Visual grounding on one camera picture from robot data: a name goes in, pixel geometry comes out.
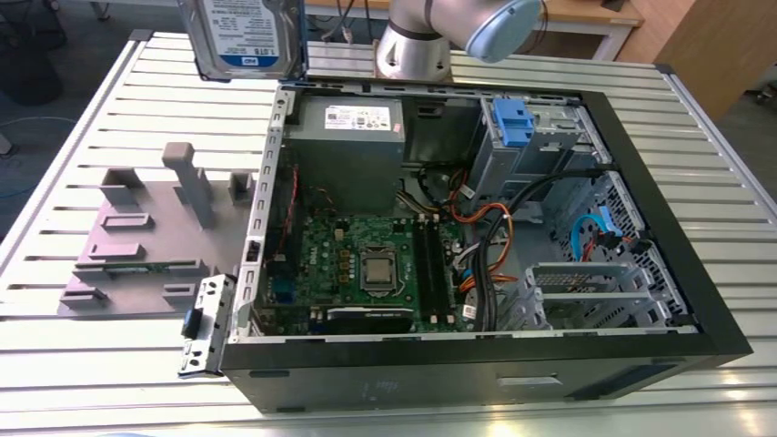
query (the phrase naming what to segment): hard drive label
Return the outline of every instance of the hard drive label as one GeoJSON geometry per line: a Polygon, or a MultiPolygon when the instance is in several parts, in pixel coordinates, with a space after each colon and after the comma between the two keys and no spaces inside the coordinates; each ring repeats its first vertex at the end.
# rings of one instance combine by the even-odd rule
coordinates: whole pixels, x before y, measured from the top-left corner
{"type": "Polygon", "coordinates": [[[280,57],[276,19],[260,0],[202,0],[216,53],[232,66],[272,66],[280,57]]]}

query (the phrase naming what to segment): side panel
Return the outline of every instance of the side panel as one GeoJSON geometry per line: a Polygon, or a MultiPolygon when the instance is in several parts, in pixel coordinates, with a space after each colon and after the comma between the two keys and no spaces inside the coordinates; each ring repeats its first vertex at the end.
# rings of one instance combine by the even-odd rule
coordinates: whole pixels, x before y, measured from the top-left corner
{"type": "Polygon", "coordinates": [[[289,412],[605,399],[689,365],[650,359],[524,361],[225,375],[262,412],[289,412]]]}

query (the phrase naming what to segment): metal bracket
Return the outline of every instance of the metal bracket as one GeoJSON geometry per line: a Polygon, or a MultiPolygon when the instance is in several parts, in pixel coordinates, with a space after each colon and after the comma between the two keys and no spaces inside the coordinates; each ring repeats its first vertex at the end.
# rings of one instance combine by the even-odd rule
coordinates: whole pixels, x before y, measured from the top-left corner
{"type": "Polygon", "coordinates": [[[181,328],[185,343],[178,378],[224,376],[218,368],[229,331],[236,282],[232,275],[217,275],[198,283],[194,308],[185,313],[181,328]]]}

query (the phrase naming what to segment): gray robot arm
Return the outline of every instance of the gray robot arm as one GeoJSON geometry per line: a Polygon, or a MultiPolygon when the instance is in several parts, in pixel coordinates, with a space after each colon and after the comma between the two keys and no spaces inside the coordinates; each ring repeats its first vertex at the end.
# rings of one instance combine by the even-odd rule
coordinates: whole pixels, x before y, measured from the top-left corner
{"type": "Polygon", "coordinates": [[[385,77],[441,80],[450,71],[449,42],[486,63],[525,41],[540,0],[393,0],[377,47],[385,77]]]}

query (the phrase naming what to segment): metal work table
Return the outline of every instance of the metal work table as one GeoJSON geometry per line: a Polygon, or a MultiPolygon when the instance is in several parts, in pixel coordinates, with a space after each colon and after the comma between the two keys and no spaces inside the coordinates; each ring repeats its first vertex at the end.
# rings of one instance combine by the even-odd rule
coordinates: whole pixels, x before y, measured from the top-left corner
{"type": "MultiPolygon", "coordinates": [[[[368,46],[310,44],[309,52],[312,74],[372,74],[368,46]]],[[[218,424],[321,436],[777,434],[774,204],[688,91],[653,66],[520,56],[485,66],[453,58],[457,82],[609,96],[756,350],[721,369],[614,401],[262,417],[226,380],[176,379],[178,317],[53,320],[103,203],[95,186],[105,168],[172,179],[160,161],[169,141],[194,145],[209,180],[260,166],[276,83],[201,82],[192,59],[185,35],[128,42],[0,246],[0,432],[205,435],[218,424]]]]}

